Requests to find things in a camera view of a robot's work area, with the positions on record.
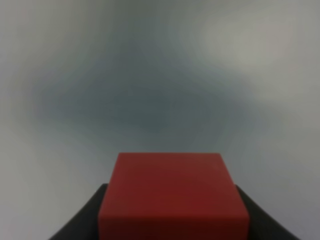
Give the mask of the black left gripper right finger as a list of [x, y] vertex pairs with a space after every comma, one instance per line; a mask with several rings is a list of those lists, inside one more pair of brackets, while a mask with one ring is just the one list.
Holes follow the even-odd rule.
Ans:
[[238, 185], [236, 188], [250, 218], [248, 240], [299, 239], [258, 206]]

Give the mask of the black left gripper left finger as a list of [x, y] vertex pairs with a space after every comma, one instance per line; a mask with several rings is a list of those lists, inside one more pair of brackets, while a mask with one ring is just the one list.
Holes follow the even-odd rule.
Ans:
[[98, 215], [108, 184], [102, 184], [88, 202], [50, 240], [98, 240]]

